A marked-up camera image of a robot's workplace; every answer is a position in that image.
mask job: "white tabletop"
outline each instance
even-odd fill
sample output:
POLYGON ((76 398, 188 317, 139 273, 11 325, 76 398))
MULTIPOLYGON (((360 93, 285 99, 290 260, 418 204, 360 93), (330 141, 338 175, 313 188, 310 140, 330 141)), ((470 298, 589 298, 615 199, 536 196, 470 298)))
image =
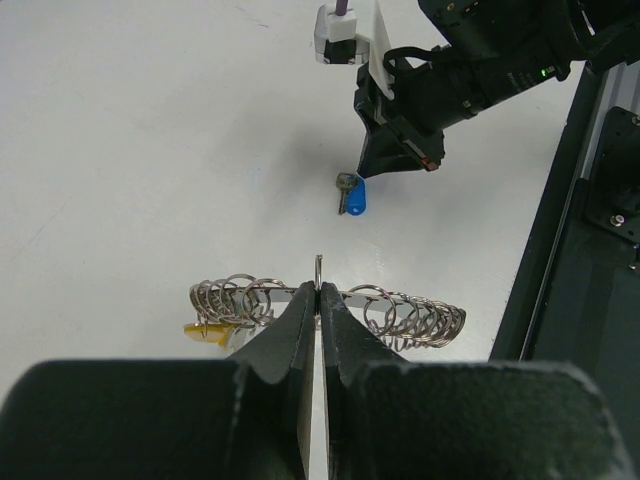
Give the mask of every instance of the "white tabletop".
MULTIPOLYGON (((0 398, 35 362, 207 357, 188 287, 245 272, 375 283, 468 312, 421 360, 484 360, 578 74, 446 131, 435 173, 368 181, 356 69, 315 63, 316 0, 0 2, 0 398)), ((415 0, 394 46, 443 43, 415 0)))

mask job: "key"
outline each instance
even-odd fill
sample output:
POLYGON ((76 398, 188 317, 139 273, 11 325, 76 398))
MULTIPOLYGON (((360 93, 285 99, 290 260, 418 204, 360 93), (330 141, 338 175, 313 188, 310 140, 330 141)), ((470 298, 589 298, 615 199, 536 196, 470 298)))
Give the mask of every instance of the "key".
POLYGON ((338 215, 344 215, 347 211, 347 196, 358 186, 359 179, 353 173, 341 173, 336 178, 336 187, 340 190, 340 208, 338 215))

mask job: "screw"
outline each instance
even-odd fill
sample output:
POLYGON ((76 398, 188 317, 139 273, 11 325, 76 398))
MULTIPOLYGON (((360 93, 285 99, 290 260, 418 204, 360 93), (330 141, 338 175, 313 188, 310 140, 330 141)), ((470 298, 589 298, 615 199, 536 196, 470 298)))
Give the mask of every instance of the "screw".
POLYGON ((621 227, 622 225, 624 225, 624 222, 626 222, 626 219, 622 215, 613 215, 609 219, 609 222, 614 227, 621 227))

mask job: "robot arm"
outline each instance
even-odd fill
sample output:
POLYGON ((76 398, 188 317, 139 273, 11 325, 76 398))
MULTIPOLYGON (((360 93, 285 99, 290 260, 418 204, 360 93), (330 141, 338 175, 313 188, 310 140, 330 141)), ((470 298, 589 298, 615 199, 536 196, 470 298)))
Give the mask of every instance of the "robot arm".
MULTIPOLYGON (((356 22, 362 1, 352 0, 356 22)), ((379 12, 375 0, 369 3, 375 3, 374 11, 379 12)), ((599 72, 640 59, 637 0, 418 3, 450 45, 430 51, 385 48, 388 40, 384 24, 382 31, 379 28, 381 15, 371 22, 371 15, 365 14, 378 28, 358 36, 352 25, 353 38, 343 39, 349 35, 343 29, 340 40, 325 42, 324 51, 318 52, 324 63, 370 63, 358 72, 355 95, 355 110, 367 129, 358 166, 363 178, 437 170, 445 155, 445 128, 552 78, 565 80, 572 61, 586 60, 589 69, 599 72), (407 58, 423 63, 414 68, 407 58), (380 63, 383 72, 376 65, 380 63)), ((318 26, 316 46, 322 47, 317 34, 318 26)))

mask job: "purple cable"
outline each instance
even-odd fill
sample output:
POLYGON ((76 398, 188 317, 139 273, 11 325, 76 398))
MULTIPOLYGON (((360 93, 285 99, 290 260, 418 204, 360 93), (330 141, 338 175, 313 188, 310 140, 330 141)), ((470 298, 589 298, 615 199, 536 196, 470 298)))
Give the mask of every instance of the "purple cable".
POLYGON ((336 15, 344 17, 347 14, 347 5, 349 0, 336 0, 336 15))

